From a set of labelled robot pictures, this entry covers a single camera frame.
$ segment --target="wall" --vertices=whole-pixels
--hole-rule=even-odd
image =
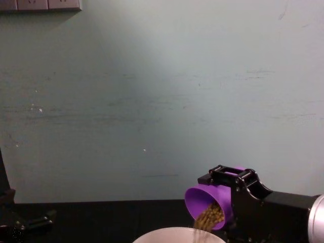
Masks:
[[[324,2],[91,0],[0,16],[18,202],[182,198],[218,164],[324,193]]]

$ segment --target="purple cup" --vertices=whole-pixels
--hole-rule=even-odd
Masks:
[[[233,219],[230,187],[198,184],[186,191],[184,200],[189,213],[194,219],[216,201],[224,212],[224,220],[216,224],[214,230],[222,229],[227,222]]]

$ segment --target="electrical socket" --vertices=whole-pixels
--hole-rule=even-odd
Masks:
[[[17,0],[18,10],[47,10],[47,0]]]
[[[81,0],[48,0],[49,9],[81,10]]]
[[[0,12],[16,10],[18,10],[16,0],[0,0]]]

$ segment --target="white bowl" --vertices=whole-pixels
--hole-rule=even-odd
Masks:
[[[205,231],[172,227],[151,231],[133,243],[225,243],[225,241]]]

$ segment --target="silver cylinder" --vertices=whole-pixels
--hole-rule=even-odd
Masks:
[[[308,218],[309,243],[324,242],[324,195],[316,199]]]

